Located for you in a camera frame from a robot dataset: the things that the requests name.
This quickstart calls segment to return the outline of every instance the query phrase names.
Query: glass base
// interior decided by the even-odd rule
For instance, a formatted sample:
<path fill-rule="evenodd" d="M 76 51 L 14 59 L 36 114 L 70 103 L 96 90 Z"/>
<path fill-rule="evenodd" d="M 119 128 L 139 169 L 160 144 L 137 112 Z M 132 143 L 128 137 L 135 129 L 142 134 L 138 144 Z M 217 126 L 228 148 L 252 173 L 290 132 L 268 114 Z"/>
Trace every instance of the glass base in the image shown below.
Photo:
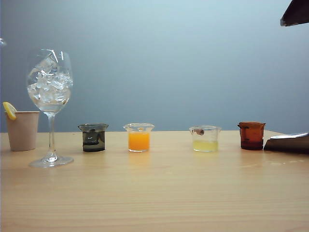
<path fill-rule="evenodd" d="M 144 152 L 144 151 L 148 151 L 148 149 L 146 150 L 132 150 L 132 149 L 129 149 L 130 152 Z"/>
<path fill-rule="evenodd" d="M 71 157 L 62 157 L 62 156 L 57 156 L 57 160 L 50 162 L 48 159 L 43 158 L 39 160 L 35 160 L 29 164 L 31 167 L 36 167 L 36 168 L 49 168 L 49 167 L 55 167 L 58 165 L 62 164 L 67 164 L 73 162 L 73 158 Z"/>

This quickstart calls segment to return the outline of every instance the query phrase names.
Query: brown glass beaker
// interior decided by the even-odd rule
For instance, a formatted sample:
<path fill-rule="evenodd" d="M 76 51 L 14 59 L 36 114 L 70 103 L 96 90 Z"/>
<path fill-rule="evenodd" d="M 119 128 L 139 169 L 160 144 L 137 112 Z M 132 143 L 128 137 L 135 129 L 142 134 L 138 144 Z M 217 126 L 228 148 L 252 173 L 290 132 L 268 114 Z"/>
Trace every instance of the brown glass beaker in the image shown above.
<path fill-rule="evenodd" d="M 265 123 L 240 122 L 240 146 L 246 150 L 262 150 Z"/>

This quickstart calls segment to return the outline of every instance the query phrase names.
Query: dark liquid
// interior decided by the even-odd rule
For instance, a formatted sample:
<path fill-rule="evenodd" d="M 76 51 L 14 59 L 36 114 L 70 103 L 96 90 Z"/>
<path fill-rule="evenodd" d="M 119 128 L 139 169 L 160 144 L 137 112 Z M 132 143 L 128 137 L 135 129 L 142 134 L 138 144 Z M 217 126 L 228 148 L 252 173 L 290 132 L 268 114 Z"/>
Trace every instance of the dark liquid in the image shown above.
<path fill-rule="evenodd" d="M 263 141 L 261 142 L 241 141 L 241 148 L 246 150 L 262 150 Z"/>
<path fill-rule="evenodd" d="M 83 132 L 83 151 L 104 151 L 105 150 L 105 135 L 104 131 L 97 132 L 91 130 Z"/>

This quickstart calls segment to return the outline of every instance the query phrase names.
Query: wine glass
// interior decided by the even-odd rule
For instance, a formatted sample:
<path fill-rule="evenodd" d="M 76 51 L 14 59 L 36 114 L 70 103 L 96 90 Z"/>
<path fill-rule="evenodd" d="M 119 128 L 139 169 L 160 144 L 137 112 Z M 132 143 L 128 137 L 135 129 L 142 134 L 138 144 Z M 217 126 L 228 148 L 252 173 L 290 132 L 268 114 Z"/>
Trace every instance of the wine glass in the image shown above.
<path fill-rule="evenodd" d="M 53 49 L 32 50 L 28 58 L 27 90 L 34 104 L 48 117 L 49 150 L 47 155 L 31 162 L 33 167 L 54 167 L 73 161 L 57 155 L 54 141 L 56 114 L 66 105 L 73 85 L 70 57 Z"/>

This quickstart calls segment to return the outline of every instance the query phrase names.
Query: black object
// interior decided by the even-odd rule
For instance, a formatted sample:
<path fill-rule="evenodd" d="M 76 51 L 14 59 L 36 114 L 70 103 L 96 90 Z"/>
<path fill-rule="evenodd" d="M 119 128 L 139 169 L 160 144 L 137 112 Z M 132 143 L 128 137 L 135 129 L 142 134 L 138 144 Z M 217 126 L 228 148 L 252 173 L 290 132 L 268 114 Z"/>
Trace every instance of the black object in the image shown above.
<path fill-rule="evenodd" d="M 267 140 L 264 150 L 309 154 L 309 132 L 272 136 Z"/>
<path fill-rule="evenodd" d="M 309 0 L 292 0 L 280 25 L 287 27 L 303 23 L 309 23 Z"/>

